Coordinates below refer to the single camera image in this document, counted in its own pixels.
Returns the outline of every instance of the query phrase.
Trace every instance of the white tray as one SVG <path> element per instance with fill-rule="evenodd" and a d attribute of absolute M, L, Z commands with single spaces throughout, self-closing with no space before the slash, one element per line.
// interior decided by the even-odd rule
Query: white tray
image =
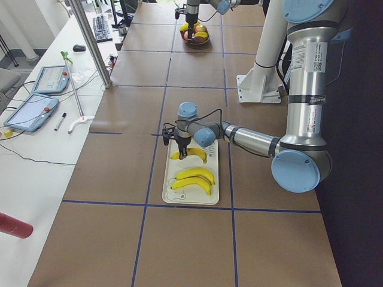
<path fill-rule="evenodd" d="M 190 147 L 200 146 L 191 140 Z M 215 140 L 207 148 L 203 148 L 206 152 L 207 159 L 204 164 L 200 157 L 196 155 L 188 155 L 183 160 L 172 160 L 171 155 L 178 151 L 178 145 L 175 141 L 170 140 L 168 148 L 168 157 L 166 159 L 165 180 L 163 181 L 162 199 L 166 203 L 184 203 L 184 204 L 207 204 L 214 205 L 219 199 L 219 180 L 218 180 L 218 141 Z M 172 190 L 170 187 L 176 181 L 175 177 L 177 173 L 182 170 L 187 170 L 193 167 L 204 167 L 209 169 L 215 180 L 215 185 L 211 187 L 211 195 L 208 196 L 206 191 L 196 185 L 188 185 L 178 190 Z"/>

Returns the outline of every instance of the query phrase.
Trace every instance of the pen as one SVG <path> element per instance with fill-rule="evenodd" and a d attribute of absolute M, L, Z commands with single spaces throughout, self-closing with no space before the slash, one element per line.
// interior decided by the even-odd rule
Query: pen
<path fill-rule="evenodd" d="M 54 130 L 58 130 L 59 127 L 61 126 L 62 122 L 64 121 L 64 118 L 66 117 L 66 113 L 64 112 L 59 120 L 59 122 L 57 123 L 57 125 L 54 127 Z"/>

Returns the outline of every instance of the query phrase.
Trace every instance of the white stand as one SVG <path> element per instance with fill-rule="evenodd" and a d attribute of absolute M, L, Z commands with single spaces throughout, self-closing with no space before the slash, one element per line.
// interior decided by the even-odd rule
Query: white stand
<path fill-rule="evenodd" d="M 254 67 L 246 75 L 237 76 L 241 103 L 281 102 L 275 64 L 279 61 L 286 31 L 287 21 L 282 15 L 282 0 L 270 1 Z"/>
<path fill-rule="evenodd" d="M 69 130 L 68 130 L 68 133 L 70 134 L 74 127 L 77 125 L 77 124 L 82 124 L 82 123 L 85 123 L 86 121 L 89 121 L 89 120 L 92 120 L 94 119 L 95 116 L 94 115 L 91 115 L 91 116 L 83 116 L 83 117 L 80 117 L 78 120 L 75 120 L 71 126 L 69 127 Z"/>

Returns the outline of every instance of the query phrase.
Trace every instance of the chair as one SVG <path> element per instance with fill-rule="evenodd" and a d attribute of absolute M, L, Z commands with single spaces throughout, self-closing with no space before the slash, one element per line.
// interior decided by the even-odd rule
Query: chair
<path fill-rule="evenodd" d="M 10 99 L 14 96 L 13 92 L 16 91 L 14 87 L 20 79 L 20 74 L 0 68 L 0 112 L 7 107 Z"/>

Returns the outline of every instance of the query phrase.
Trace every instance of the white pole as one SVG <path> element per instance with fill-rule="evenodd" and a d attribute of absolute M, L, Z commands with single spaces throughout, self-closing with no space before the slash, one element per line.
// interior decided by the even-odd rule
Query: white pole
<path fill-rule="evenodd" d="M 240 102 L 280 103 L 275 64 L 286 36 L 287 21 L 282 15 L 282 0 L 271 0 L 263 26 L 254 67 L 237 76 Z"/>
<path fill-rule="evenodd" d="M 2 5 L 0 8 L 0 21 L 4 27 L 9 31 L 12 38 L 15 40 L 20 49 L 24 52 L 27 62 L 34 66 L 37 64 L 39 56 L 35 53 L 28 40 L 25 38 L 23 32 L 19 29 L 19 26 L 12 19 L 11 14 L 5 7 Z"/>

